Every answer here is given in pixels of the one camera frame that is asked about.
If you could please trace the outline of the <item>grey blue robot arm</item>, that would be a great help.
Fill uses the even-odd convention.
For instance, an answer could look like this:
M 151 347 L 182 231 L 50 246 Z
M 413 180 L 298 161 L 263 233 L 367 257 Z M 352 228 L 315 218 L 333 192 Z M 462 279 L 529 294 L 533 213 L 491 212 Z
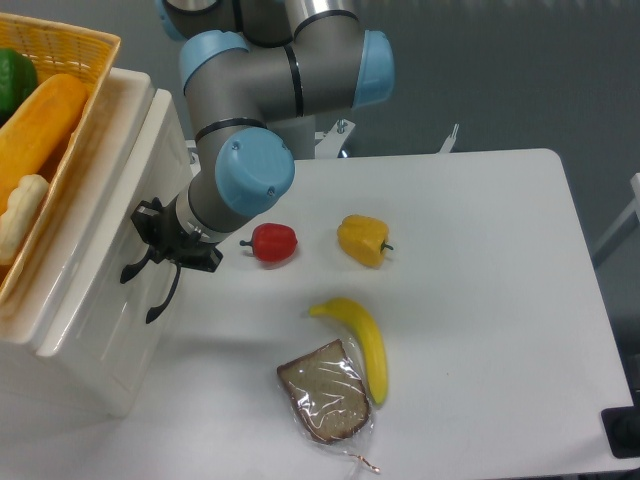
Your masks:
M 172 201 L 140 203 L 145 260 L 212 272 L 218 245 L 272 208 L 294 178 L 280 121 L 387 100 L 395 65 L 386 35 L 352 1 L 160 1 L 182 42 L 179 72 L 200 170 Z

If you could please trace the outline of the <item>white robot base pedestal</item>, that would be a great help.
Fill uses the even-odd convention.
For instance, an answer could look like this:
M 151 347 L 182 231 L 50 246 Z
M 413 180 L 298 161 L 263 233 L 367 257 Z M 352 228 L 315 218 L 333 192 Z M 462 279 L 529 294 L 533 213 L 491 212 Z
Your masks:
M 316 131 L 314 153 L 311 153 L 311 128 L 316 126 L 314 116 L 273 122 L 270 127 L 291 149 L 296 159 L 347 158 L 345 145 L 356 124 L 340 118 L 327 131 Z

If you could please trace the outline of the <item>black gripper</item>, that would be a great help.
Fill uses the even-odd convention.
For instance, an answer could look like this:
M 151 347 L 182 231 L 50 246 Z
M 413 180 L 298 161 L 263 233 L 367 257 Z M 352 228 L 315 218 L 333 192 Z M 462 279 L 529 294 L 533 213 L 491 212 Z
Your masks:
M 187 232 L 176 213 L 177 200 L 166 207 L 158 197 L 142 200 L 130 219 L 143 243 L 148 247 L 149 259 L 156 264 L 174 262 L 184 268 L 215 272 L 223 255 L 215 244 L 202 240 L 202 233 Z

